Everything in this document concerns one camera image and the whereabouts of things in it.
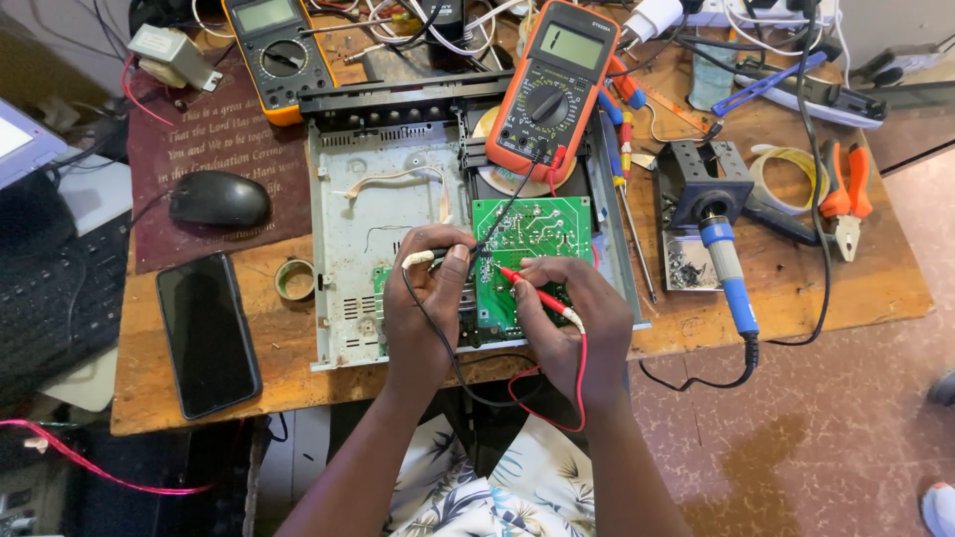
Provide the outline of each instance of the pliers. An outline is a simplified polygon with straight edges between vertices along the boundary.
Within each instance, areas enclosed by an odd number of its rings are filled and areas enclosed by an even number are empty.
[[[869,151],[854,144],[849,148],[849,188],[842,182],[839,165],[839,143],[827,140],[822,145],[822,161],[829,174],[829,194],[819,204],[822,216],[835,223],[833,235],[836,238],[842,259],[851,262],[859,249],[860,224],[863,218],[872,212],[872,204],[865,193],[872,178],[872,165]]]

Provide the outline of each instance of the masking tape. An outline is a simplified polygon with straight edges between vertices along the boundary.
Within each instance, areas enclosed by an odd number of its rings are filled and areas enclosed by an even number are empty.
[[[303,287],[296,287],[294,290],[289,290],[287,288],[288,279],[292,275],[300,275],[301,272],[308,272],[308,285]],[[312,294],[315,293],[315,266],[312,263],[304,259],[299,259],[297,257],[289,257],[279,269],[275,271],[275,290],[279,293],[279,296],[285,298],[286,300],[293,300],[296,302],[303,302],[309,300]]]
[[[806,201],[806,205],[802,207],[787,204],[777,198],[773,192],[770,191],[769,187],[766,186],[766,179],[763,177],[763,164],[767,160],[783,159],[784,161],[789,161],[799,166],[799,169],[801,169],[809,177],[809,185],[812,188],[812,192],[815,192],[816,174],[813,172],[816,168],[816,164],[812,155],[803,151],[802,149],[796,149],[794,147],[776,147],[774,145],[768,144],[753,146],[753,152],[757,155],[760,155],[760,157],[756,159],[756,162],[753,162],[753,165],[750,166],[750,175],[753,176],[754,181],[753,196],[756,199],[792,216],[802,214],[812,208],[812,194],[810,194],[809,200]],[[826,173],[825,168],[822,168],[820,171],[822,172],[822,189],[819,191],[819,202],[822,203],[822,200],[829,195],[830,180],[829,174]]]

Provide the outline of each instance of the orange multimeter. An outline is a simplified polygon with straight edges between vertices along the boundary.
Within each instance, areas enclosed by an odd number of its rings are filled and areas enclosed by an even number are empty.
[[[304,0],[223,0],[268,122],[301,123],[297,94],[337,86]]]
[[[565,177],[619,38],[614,21],[563,0],[547,2],[484,144],[488,159],[526,174],[545,140],[531,179],[546,180],[559,145],[568,158],[557,177]]]

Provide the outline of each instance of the blue soldering iron handle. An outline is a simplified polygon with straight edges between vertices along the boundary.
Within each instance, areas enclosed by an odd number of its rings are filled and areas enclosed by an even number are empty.
[[[723,284],[736,331],[740,334],[758,333],[759,325],[753,305],[750,304],[750,295],[746,293],[743,268],[739,265],[736,246],[733,245],[735,236],[730,221],[725,216],[713,216],[700,223],[699,228],[703,246],[710,253],[716,269],[716,277]]]

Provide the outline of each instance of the pink wire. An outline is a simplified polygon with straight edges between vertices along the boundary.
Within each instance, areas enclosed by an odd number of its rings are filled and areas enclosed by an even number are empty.
[[[551,425],[557,427],[558,429],[563,429],[564,431],[567,431],[568,433],[580,433],[581,431],[583,431],[584,426],[587,425],[587,414],[584,412],[584,399],[581,397],[581,388],[582,388],[583,385],[584,385],[584,369],[586,369],[586,367],[587,367],[587,334],[585,334],[585,333],[582,333],[582,334],[581,334],[581,347],[582,347],[582,348],[581,348],[581,370],[577,373],[577,389],[576,389],[576,392],[577,392],[577,408],[580,408],[580,409],[581,409],[581,424],[580,424],[580,426],[578,426],[576,429],[571,429],[570,427],[566,427],[566,426],[564,426],[564,425],[561,425],[561,424],[557,423],[556,421],[554,421],[554,420],[552,420],[552,419],[548,419],[548,418],[545,418],[544,416],[541,416],[540,414],[538,414],[538,413],[534,412],[533,410],[527,408],[527,407],[524,405],[524,403],[519,403],[520,408],[526,410],[527,413],[530,414],[531,416],[537,416],[538,418],[543,419],[544,421],[550,423]],[[528,369],[528,370],[526,370],[526,371],[521,371],[520,373],[518,373],[518,374],[516,374],[516,375],[514,375],[514,376],[511,377],[511,379],[507,382],[507,391],[508,391],[508,393],[511,394],[511,398],[512,398],[513,400],[518,400],[518,396],[514,395],[514,388],[513,388],[513,386],[514,386],[514,381],[517,380],[518,378],[521,378],[522,376],[528,376],[528,375],[530,375],[530,374],[532,374],[532,373],[535,373],[535,372],[536,372],[537,370],[539,370],[540,368],[541,368],[541,366],[536,365],[536,366],[534,366],[534,367],[532,367],[532,368],[530,368],[530,369]]]
[[[160,118],[152,110],[149,110],[148,108],[143,106],[141,102],[139,102],[135,97],[133,97],[133,91],[129,89],[129,82],[126,81],[127,73],[129,72],[129,68],[132,65],[133,65],[133,55],[129,54],[129,57],[127,57],[126,61],[122,64],[122,75],[119,77],[119,89],[122,90],[122,93],[124,95],[126,95],[131,101],[133,101],[133,104],[139,107],[139,110],[142,110],[143,112],[145,112],[146,114],[149,114],[153,118],[156,118],[159,121],[162,121],[163,123],[172,127],[173,124],[171,122],[163,118]]]
[[[135,490],[150,492],[152,494],[162,494],[164,496],[186,496],[189,494],[205,492],[206,490],[212,488],[212,485],[213,485],[213,483],[210,483],[205,486],[197,486],[195,488],[163,488],[160,486],[146,486],[142,484],[129,483],[129,482],[123,481],[120,478],[113,477],[112,475],[106,473],[106,471],[100,468],[99,466],[96,466],[92,462],[87,461],[80,454],[70,449],[69,446],[67,446],[65,443],[60,441],[57,437],[48,433],[46,429],[44,429],[43,427],[40,427],[36,423],[33,423],[31,421],[26,421],[25,419],[4,419],[0,421],[0,426],[2,425],[16,425],[19,427],[27,427],[28,429],[32,430],[37,435],[46,439],[46,441],[49,442],[50,445],[56,449],[56,451],[59,451],[60,453],[62,453],[70,461],[73,461],[79,464],[80,466],[86,468],[87,470],[90,470],[91,472],[97,474],[99,477],[107,481],[118,483],[123,486],[128,486],[130,488],[134,488]]]

